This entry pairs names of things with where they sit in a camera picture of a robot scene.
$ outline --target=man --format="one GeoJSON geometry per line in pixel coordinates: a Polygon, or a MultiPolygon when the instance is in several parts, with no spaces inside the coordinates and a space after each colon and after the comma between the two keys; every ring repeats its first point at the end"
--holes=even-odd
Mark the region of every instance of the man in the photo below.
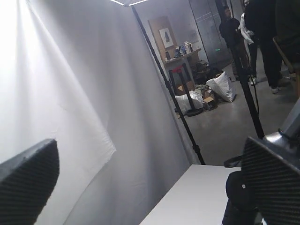
{"type": "Polygon", "coordinates": [[[287,58],[300,63],[300,0],[276,0],[276,28],[287,58]]]}
{"type": "MultiPolygon", "coordinates": [[[[246,7],[249,3],[249,0],[244,1],[244,6],[246,7]]],[[[242,36],[248,44],[248,49],[250,53],[250,67],[252,72],[252,81],[251,85],[254,86],[257,83],[257,72],[256,72],[256,61],[257,61],[257,49],[258,49],[258,40],[254,35],[254,32],[248,30],[245,25],[245,14],[243,13],[240,18],[240,31],[242,36]]]]}
{"type": "MultiPolygon", "coordinates": [[[[231,11],[228,6],[224,6],[224,12],[226,21],[221,22],[219,26],[220,34],[225,39],[228,48],[235,48],[239,54],[242,66],[247,69],[249,67],[248,54],[244,45],[244,40],[238,30],[240,22],[232,18],[231,11]]],[[[239,76],[236,70],[234,61],[232,61],[232,71],[236,80],[239,80],[239,76]]]]}
{"type": "Polygon", "coordinates": [[[260,40],[264,71],[273,94],[278,93],[278,82],[282,78],[282,57],[273,42],[277,35],[275,5],[274,0],[250,0],[245,9],[245,24],[260,40]]]}

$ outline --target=wooden chair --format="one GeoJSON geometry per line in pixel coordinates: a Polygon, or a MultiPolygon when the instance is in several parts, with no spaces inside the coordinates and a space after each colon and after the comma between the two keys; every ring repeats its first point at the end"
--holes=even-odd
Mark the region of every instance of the wooden chair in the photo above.
{"type": "Polygon", "coordinates": [[[283,51],[281,50],[281,48],[279,47],[278,44],[278,37],[274,37],[273,41],[279,51],[279,53],[281,54],[283,61],[285,62],[285,64],[287,65],[290,74],[296,74],[296,90],[297,90],[297,97],[300,97],[300,62],[297,63],[291,63],[288,58],[286,57],[286,55],[283,53],[283,51]]]}

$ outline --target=fabric backdrop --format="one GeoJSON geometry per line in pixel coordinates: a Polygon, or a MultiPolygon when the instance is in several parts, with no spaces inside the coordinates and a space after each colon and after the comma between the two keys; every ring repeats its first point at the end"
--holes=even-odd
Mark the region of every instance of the fabric backdrop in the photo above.
{"type": "Polygon", "coordinates": [[[0,162],[56,138],[38,225],[136,225],[198,163],[130,8],[0,2],[0,162]]]}

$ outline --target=box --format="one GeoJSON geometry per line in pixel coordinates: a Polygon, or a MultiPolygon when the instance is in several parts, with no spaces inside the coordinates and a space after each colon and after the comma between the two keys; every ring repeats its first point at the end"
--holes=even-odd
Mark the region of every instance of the box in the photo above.
{"type": "Polygon", "coordinates": [[[213,110],[218,107],[217,102],[212,97],[207,97],[204,99],[203,104],[204,109],[206,110],[213,110]]]}
{"type": "MultiPolygon", "coordinates": [[[[187,89],[188,89],[188,91],[195,90],[195,86],[194,86],[194,83],[192,81],[187,82],[187,89]]],[[[179,87],[176,88],[176,93],[175,94],[177,96],[186,94],[186,92],[184,91],[183,85],[180,85],[179,87]]]]}

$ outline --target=white bag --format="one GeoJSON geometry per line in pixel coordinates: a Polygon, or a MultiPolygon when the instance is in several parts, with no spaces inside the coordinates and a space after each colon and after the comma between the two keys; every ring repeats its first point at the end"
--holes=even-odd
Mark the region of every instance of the white bag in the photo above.
{"type": "MultiPolygon", "coordinates": [[[[196,109],[203,108],[202,94],[196,91],[190,91],[189,94],[193,100],[195,108],[196,109]]],[[[188,101],[187,95],[176,96],[176,100],[179,104],[179,107],[183,115],[185,115],[187,111],[191,109],[191,105],[188,101]]]]}
{"type": "Polygon", "coordinates": [[[222,73],[217,78],[208,80],[206,84],[210,86],[211,89],[222,99],[227,102],[233,102],[236,96],[236,91],[226,72],[222,73]]]}

